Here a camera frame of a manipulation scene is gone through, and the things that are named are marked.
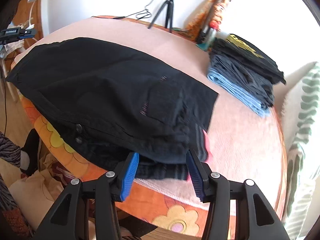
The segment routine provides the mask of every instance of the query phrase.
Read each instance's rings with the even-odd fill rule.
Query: blue gripper pad
[[[202,201],[204,198],[203,180],[202,180],[200,172],[196,166],[196,163],[193,160],[193,157],[189,151],[187,152],[186,163],[187,163],[187,167],[188,167],[188,170],[190,173],[193,188],[196,192],[196,196],[198,198],[200,198],[200,200]]]
[[[131,162],[128,166],[127,173],[124,175],[122,180],[122,191],[120,193],[120,198],[124,201],[127,196],[129,196],[131,186],[133,183],[134,176],[139,164],[139,153],[134,153]]]

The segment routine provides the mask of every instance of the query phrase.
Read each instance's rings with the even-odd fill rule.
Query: clothes pile
[[[7,81],[84,158],[114,170],[132,151],[137,178],[187,179],[186,154],[207,159],[218,94],[144,52],[92,38],[35,46]]]
[[[270,57],[234,34],[214,41],[207,77],[261,117],[270,115],[272,85],[286,83],[283,72]]]

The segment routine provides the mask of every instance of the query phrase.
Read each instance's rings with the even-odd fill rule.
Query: black cable
[[[1,81],[3,82],[3,87],[4,87],[4,111],[5,111],[5,126],[4,126],[4,136],[5,136],[5,132],[7,131],[7,90],[5,87],[5,81],[4,81],[4,73],[3,70],[0,70],[0,74],[1,74]]]
[[[151,0],[145,7],[142,11],[139,11],[139,12],[135,12],[135,13],[132,13],[132,14],[129,14],[127,16],[120,16],[120,17],[114,17],[113,19],[115,20],[121,20],[121,19],[124,19],[124,18],[127,18],[131,15],[136,15],[136,19],[137,20],[141,20],[141,19],[147,19],[147,18],[150,18],[152,16],[152,13],[150,13],[150,11],[147,9],[147,7],[153,2],[154,0]],[[92,17],[95,17],[95,18],[102,18],[102,19],[105,19],[104,17],[98,17],[98,16],[92,16]]]

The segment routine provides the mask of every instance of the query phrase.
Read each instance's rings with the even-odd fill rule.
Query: green striped cushion
[[[320,66],[316,63],[289,91],[283,105],[282,126],[288,171],[282,221],[290,239],[296,239],[301,232],[315,189],[315,180],[320,174],[319,106]]]

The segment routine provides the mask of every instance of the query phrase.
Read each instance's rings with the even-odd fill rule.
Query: metal screw head
[[[217,173],[217,172],[212,172],[210,175],[211,175],[211,177],[213,177],[214,179],[217,179],[217,178],[220,177],[220,174]]]
[[[81,137],[77,137],[77,138],[76,138],[76,142],[79,143],[79,144],[81,144],[81,143],[82,143],[82,138],[81,138]]]
[[[106,176],[107,176],[108,178],[112,178],[114,175],[115,175],[115,173],[114,173],[113,171],[108,171],[108,172],[106,173]]]
[[[77,130],[78,133],[82,133],[83,128],[82,128],[82,126],[80,124],[77,123],[76,124],[76,130]]]
[[[77,185],[79,182],[80,182],[79,179],[75,178],[75,179],[73,179],[73,180],[71,181],[71,184],[72,184],[72,185]]]
[[[254,185],[254,181],[252,179],[247,179],[245,181],[245,183],[248,185],[248,186],[253,186]]]

